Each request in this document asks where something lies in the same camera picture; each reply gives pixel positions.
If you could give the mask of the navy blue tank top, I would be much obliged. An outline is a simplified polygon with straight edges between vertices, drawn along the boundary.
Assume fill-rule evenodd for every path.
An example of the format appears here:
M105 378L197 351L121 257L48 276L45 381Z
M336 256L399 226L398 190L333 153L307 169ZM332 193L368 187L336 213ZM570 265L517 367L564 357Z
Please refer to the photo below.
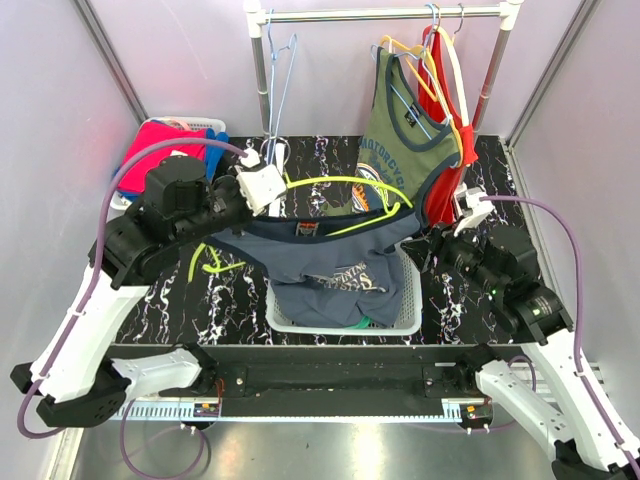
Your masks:
M397 243L421 227L403 207L334 217L257 217L241 234L226 229L207 243L259 266L284 316L302 327L391 326L404 288Z

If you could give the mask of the olive green tank top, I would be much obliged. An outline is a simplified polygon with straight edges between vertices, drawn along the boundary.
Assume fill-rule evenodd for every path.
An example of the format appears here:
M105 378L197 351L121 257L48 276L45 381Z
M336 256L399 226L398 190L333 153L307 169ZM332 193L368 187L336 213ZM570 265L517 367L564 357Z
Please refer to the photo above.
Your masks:
M435 180L429 152L443 139L445 130L419 105L400 57L379 47L376 60L374 99L359 141L355 175L403 192L420 222L427 225L425 199Z

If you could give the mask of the light blue wire hanger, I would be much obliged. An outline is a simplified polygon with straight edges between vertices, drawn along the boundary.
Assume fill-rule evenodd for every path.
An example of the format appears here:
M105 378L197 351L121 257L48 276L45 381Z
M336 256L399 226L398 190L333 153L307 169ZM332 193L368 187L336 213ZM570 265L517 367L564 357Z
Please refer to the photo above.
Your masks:
M269 47L270 67L270 77L267 90L269 97L269 115L267 123L267 138L264 144L264 159L268 165L276 163L276 145L280 138L279 133L282 115L287 101L298 46L298 37L296 33L291 34L285 44L277 45L273 38L273 25L273 20L268 18L266 23L266 34Z

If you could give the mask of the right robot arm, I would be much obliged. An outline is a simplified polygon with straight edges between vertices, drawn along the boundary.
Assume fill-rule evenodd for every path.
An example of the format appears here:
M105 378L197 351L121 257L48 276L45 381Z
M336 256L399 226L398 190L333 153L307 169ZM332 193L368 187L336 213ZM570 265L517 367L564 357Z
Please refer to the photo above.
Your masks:
M546 452L557 479L638 478L639 439L586 361L576 323L540 281L537 251L524 231L499 225L478 237L440 227L401 248L420 271L456 271L487 294L496 322L555 402L521 381L487 344L461 354L446 373L460 393L501 405Z

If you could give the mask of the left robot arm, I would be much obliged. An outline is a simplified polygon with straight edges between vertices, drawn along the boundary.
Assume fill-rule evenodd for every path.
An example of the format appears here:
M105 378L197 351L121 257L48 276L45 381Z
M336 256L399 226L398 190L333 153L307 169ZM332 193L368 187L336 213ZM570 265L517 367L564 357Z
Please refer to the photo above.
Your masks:
M195 345L136 360L107 351L133 307L183 246L238 233L287 190L274 165L214 181L202 161L171 156L151 169L143 193L114 219L100 214L80 290L54 338L10 375L24 400L19 432L29 439L93 428L124 404L171 389L203 396L217 388L216 361Z

